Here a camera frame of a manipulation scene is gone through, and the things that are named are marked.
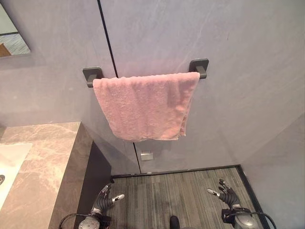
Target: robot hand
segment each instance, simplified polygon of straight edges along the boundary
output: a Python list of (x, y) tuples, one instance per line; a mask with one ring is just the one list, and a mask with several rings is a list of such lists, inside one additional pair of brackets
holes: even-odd
[(233, 208), (240, 208), (240, 200), (237, 196), (237, 194), (234, 192), (234, 190), (227, 185), (227, 182), (219, 179), (219, 184), (221, 187), (218, 187), (219, 190), (221, 190), (223, 193), (216, 192), (210, 188), (207, 189), (207, 191), (217, 196), (219, 199), (221, 199), (224, 203), (226, 203), (231, 209)]
[(116, 201), (119, 201), (125, 197), (124, 194), (118, 195), (114, 198), (109, 199), (109, 192), (111, 184), (107, 184), (99, 193), (93, 204), (91, 213), (101, 214), (111, 207)]
[(252, 218), (250, 210), (242, 208), (240, 200), (234, 190), (222, 179), (219, 179), (219, 184), (221, 187), (218, 188), (223, 193), (216, 192), (210, 188), (207, 191), (217, 196), (230, 207), (230, 209), (222, 209), (221, 218), (223, 222), (232, 224), (235, 229), (258, 229), (258, 224)]

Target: cable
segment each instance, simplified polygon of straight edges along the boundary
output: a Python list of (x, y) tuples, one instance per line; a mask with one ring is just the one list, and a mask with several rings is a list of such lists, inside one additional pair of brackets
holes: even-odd
[(274, 229), (276, 229), (275, 222), (273, 221), (271, 216), (267, 215), (266, 213), (263, 213), (263, 212), (237, 212), (237, 213), (232, 213), (232, 214), (228, 215), (227, 217), (238, 216), (238, 215), (264, 215), (270, 220)]
[(89, 215), (76, 214), (76, 213), (66, 215), (64, 218), (62, 218), (61, 222), (59, 223), (58, 229), (62, 229), (62, 228), (61, 228), (61, 225), (63, 224), (63, 222), (64, 222), (66, 219), (68, 219), (68, 218), (70, 218), (70, 217), (72, 217), (72, 216), (84, 216), (84, 217), (87, 217), (87, 216), (89, 216)]

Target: mirror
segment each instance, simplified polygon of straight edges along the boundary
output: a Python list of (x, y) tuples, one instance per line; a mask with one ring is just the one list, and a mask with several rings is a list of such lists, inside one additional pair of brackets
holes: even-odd
[(30, 53), (30, 49), (0, 3), (0, 57)]

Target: white sink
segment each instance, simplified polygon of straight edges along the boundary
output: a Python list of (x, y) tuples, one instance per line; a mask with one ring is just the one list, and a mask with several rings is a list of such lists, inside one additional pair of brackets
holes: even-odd
[(32, 143), (0, 146), (0, 175), (5, 176), (0, 185), (0, 210), (31, 147)]

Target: sink drain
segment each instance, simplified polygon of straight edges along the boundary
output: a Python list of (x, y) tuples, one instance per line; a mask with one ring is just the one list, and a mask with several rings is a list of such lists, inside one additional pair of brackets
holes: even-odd
[(0, 175), (0, 185), (4, 182), (5, 180), (5, 176), (4, 175)]

